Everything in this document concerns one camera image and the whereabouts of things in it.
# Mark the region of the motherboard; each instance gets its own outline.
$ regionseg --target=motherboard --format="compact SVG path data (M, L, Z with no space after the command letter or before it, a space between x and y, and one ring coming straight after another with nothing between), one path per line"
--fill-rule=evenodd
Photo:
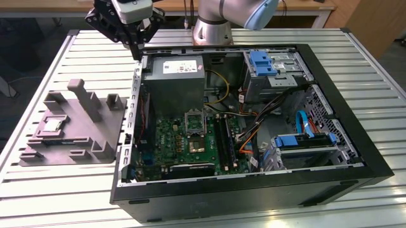
M192 129L203 132L191 133ZM154 149L138 156L137 179L158 181L248 172L245 154L237 154L235 143L239 132L235 116L199 118L195 113L180 118L158 118Z

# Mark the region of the ram slot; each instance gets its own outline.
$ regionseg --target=ram slot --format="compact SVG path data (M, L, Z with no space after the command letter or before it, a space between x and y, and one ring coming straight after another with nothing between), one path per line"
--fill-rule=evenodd
M224 120L224 125L225 125L225 142L227 142L227 153L228 153L228 163L229 166L236 168L236 157L235 157L235 150L233 150L233 140L232 140L232 135L231 135L231 130L228 127L228 122L227 118L223 118Z
M220 162L220 167L223 170L228 171L228 161L227 161L227 145L225 141L223 140L221 134L221 118L217 116L215 119L215 142L216 142L216 150L217 150L217 157Z

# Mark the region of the metal frame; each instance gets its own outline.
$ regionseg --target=metal frame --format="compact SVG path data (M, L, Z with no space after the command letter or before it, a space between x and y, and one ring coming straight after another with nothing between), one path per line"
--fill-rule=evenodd
M352 191L324 206L172 221L160 225L329 228L403 226L406 100L399 95L396 83L391 84L389 76L376 71L379 64L364 57L367 51L359 49L357 41L339 29L264 29L259 32L233 29L232 33L236 44L291 42L309 45L395 176ZM148 45L189 45L189 37L191 32L182 29L160 30ZM18 161L17 148L25 143L25 134L30 133L30 128L34 129L32 122L41 116L37 111L44 110L41 94L50 89L60 90L64 83L78 76L86 82L86 89L94 91L97 96L110 91L128 97L129 88L125 84L130 83L133 77L129 71L132 65L128 50L96 31L81 31L77 36L68 37L0 155L1 226L140 226L117 206L108 203L114 164L46 168L14 165Z

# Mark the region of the white label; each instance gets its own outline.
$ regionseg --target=white label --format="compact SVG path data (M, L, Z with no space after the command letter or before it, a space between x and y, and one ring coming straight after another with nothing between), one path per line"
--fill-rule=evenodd
M164 74L193 73L193 72L197 72L196 60L164 62Z
M252 166L255 166L255 168L257 168L257 161L253 157L251 157L249 163L252 164Z
M273 64L273 68L279 68L279 69L281 68L281 69L284 69L284 65L283 65L283 64L275 63L275 64Z
M243 99L244 99L244 96L240 94L239 95L239 102L243 104Z

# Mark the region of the power supply label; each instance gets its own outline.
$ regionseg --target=power supply label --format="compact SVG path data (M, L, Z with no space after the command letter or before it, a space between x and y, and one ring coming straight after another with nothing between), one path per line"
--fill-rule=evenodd
M182 61L165 61L164 62L164 74L176 73L193 73L197 72L197 61L182 60Z

